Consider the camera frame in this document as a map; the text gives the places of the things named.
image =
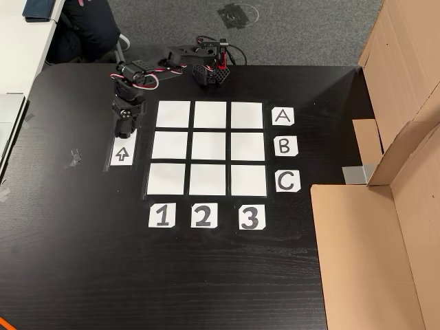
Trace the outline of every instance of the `cardboard flap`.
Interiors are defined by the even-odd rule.
[[[423,330],[389,186],[311,187],[329,330]]]
[[[440,325],[440,126],[391,184],[408,260],[428,330]]]
[[[369,186],[389,185],[436,122],[407,122],[386,150],[368,181]]]
[[[379,133],[374,119],[353,121],[357,145],[363,165],[377,164],[382,158]]]
[[[440,122],[440,93],[426,104],[440,82],[439,10],[434,0],[386,0],[361,56],[385,151],[407,122]]]

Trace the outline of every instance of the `person's leg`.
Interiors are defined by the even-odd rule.
[[[67,63],[81,56],[82,52],[79,36],[60,19],[47,51],[46,61],[54,64]]]
[[[88,61],[95,61],[114,49],[120,31],[107,0],[66,0],[63,12],[74,31],[79,35],[82,55]]]

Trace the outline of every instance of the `orange object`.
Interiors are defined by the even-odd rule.
[[[17,330],[11,324],[7,323],[3,318],[0,318],[0,325],[6,330]]]

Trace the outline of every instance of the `up arrow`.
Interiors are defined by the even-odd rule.
[[[119,152],[115,155],[116,157],[119,157],[119,161],[123,162],[125,157],[130,156],[129,153],[127,153],[127,150],[125,150],[125,147],[119,150]]]

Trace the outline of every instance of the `floor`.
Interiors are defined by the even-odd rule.
[[[356,65],[382,0],[109,0],[129,59],[199,34],[241,47],[251,65]],[[240,53],[233,53],[241,63]]]

